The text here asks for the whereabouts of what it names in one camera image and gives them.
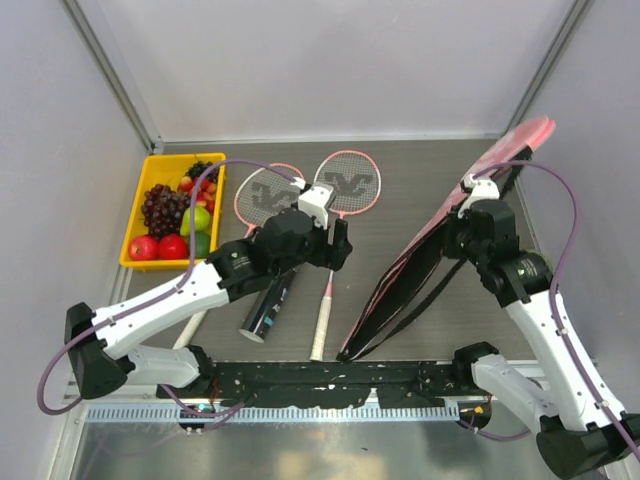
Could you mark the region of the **pink racket bag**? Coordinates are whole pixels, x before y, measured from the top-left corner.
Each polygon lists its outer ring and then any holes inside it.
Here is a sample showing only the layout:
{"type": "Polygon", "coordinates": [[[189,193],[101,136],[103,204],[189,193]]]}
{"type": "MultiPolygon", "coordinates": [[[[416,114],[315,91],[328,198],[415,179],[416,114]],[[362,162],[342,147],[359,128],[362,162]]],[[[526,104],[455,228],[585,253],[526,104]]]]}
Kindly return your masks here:
{"type": "MultiPolygon", "coordinates": [[[[477,175],[489,166],[512,159],[528,161],[532,153],[553,134],[555,127],[556,123],[547,116],[518,125],[494,143],[465,174],[477,175]]],[[[444,258],[445,221],[451,209],[465,198],[460,184],[456,185],[433,217],[378,280],[336,356],[338,361],[355,361],[370,354],[411,325],[443,292],[464,265],[462,260],[454,264],[415,308],[409,307],[444,258]]]]}

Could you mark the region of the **pink badminton racket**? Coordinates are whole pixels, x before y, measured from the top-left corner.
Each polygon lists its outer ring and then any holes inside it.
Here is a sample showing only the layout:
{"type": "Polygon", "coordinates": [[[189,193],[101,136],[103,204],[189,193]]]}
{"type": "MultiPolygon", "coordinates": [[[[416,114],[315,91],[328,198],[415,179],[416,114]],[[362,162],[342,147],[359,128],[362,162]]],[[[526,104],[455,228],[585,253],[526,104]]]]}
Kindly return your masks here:
{"type": "Polygon", "coordinates": [[[246,237],[297,199],[300,190],[290,185],[294,177],[305,181],[296,167],[273,163],[268,169],[256,170],[243,181],[234,197],[234,211],[247,226],[246,237]]]}
{"type": "MultiPolygon", "coordinates": [[[[376,162],[356,150],[341,150],[329,155],[318,167],[315,180],[330,184],[336,194],[330,211],[340,219],[371,209],[381,191],[381,174],[376,162]]],[[[309,360],[323,360],[333,300],[334,272],[330,271],[320,302],[316,330],[309,360]]]]}

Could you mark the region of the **black shuttlecock tube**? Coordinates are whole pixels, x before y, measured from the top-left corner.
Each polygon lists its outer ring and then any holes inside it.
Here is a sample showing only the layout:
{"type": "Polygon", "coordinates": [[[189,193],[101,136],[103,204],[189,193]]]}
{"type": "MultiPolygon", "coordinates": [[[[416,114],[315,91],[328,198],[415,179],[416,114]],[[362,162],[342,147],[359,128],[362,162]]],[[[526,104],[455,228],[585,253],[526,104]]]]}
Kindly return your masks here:
{"type": "Polygon", "coordinates": [[[290,293],[297,273],[298,269],[292,269],[283,274],[257,296],[239,329],[242,336],[257,343],[265,341],[290,293]]]}

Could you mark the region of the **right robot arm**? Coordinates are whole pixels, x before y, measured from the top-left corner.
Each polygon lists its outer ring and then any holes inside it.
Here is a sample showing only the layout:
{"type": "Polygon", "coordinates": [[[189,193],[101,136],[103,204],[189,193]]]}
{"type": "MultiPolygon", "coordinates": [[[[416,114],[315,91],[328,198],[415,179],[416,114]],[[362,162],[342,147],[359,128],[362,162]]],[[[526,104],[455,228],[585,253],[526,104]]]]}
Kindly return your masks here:
{"type": "Polygon", "coordinates": [[[521,249],[515,215],[501,200],[478,200],[447,216],[444,254],[464,259],[530,345],[547,389],[486,342],[456,352],[454,386],[497,397],[534,436],[547,467],[573,479],[625,459],[639,447],[639,417],[608,388],[582,346],[549,265],[521,249]]]}

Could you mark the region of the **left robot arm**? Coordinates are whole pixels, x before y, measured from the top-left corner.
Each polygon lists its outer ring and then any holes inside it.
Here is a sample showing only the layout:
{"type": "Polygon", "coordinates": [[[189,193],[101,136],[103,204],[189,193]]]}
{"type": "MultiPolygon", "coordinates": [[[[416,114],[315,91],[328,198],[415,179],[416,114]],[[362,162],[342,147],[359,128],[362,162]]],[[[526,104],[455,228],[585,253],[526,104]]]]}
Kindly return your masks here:
{"type": "Polygon", "coordinates": [[[202,348],[149,347],[146,340],[196,313],[263,291],[305,263],[337,271],[352,250],[345,220],[325,229],[306,213],[288,208],[144,294],[96,310],[84,303],[71,307],[65,341],[81,398],[98,399],[126,384],[206,396],[214,375],[202,348]]]}

